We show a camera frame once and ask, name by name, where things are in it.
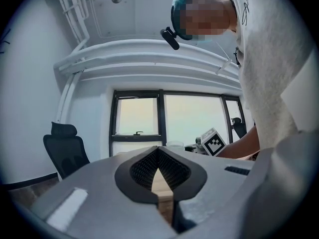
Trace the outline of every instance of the black window frame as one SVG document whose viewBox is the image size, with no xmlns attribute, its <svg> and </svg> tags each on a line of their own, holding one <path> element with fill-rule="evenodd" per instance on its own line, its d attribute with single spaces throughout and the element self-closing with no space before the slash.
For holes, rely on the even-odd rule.
<svg viewBox="0 0 319 239">
<path fill-rule="evenodd" d="M 203 92 L 189 92 L 189 91 L 164 91 L 160 90 L 133 90 L 133 91 L 118 91 L 114 90 L 111 116 L 110 116 L 110 128 L 109 128 L 109 156 L 113 156 L 113 142 L 148 142 L 148 141 L 161 141 L 163 146 L 166 146 L 166 121 L 165 121 L 165 104 L 164 95 L 181 95 L 181 96 L 202 96 L 202 97 L 217 97 L 221 98 L 226 123 L 229 143 L 233 142 L 232 130 L 233 126 L 230 121 L 229 111 L 226 101 L 237 101 L 239 112 L 241 114 L 242 123 L 245 124 L 245 117 L 243 109 L 240 103 L 240 99 L 237 96 L 229 96 L 224 94 L 212 94 Z M 124 99 L 141 99 L 141 98 L 156 98 L 157 99 L 157 110 L 158 110 L 158 126 L 159 134 L 157 135 L 115 135 L 116 133 L 116 119 L 118 101 Z"/>
</svg>

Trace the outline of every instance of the window handle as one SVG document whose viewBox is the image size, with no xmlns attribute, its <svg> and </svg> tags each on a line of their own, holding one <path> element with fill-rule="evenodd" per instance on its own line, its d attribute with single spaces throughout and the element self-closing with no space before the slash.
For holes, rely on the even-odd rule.
<svg viewBox="0 0 319 239">
<path fill-rule="evenodd" d="M 143 131 L 137 131 L 137 132 L 136 132 L 135 134 L 133 134 L 133 135 L 140 135 L 139 132 L 140 132 L 140 133 L 143 133 Z"/>
</svg>

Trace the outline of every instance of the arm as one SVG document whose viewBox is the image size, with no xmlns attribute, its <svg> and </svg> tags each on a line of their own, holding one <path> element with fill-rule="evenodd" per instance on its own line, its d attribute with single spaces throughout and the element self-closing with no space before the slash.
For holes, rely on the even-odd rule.
<svg viewBox="0 0 319 239">
<path fill-rule="evenodd" d="M 218 155 L 218 157 L 240 158 L 260 150 L 256 126 L 238 141 L 231 143 Z"/>
</svg>

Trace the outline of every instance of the window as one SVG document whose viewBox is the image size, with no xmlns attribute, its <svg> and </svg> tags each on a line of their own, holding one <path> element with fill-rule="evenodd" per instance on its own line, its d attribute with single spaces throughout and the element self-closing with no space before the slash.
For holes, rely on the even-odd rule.
<svg viewBox="0 0 319 239">
<path fill-rule="evenodd" d="M 194 144 L 196 137 L 212 127 L 226 143 L 232 143 L 239 139 L 232 118 L 241 118 L 245 123 L 238 97 L 164 90 L 114 91 L 110 156 L 166 146 L 167 141 L 173 140 Z"/>
<path fill-rule="evenodd" d="M 214 127 L 228 143 L 227 122 L 221 98 L 165 95 L 167 141 L 194 144 L 196 137 Z"/>
</svg>

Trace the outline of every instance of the blue cap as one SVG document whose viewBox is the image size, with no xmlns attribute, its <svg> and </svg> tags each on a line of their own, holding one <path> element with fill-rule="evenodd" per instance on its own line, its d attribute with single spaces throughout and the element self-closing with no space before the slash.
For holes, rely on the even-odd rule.
<svg viewBox="0 0 319 239">
<path fill-rule="evenodd" d="M 185 40 L 191 40 L 192 35 L 186 35 L 186 29 L 180 29 L 180 10 L 186 9 L 186 0 L 173 0 L 171 21 L 176 34 Z"/>
</svg>

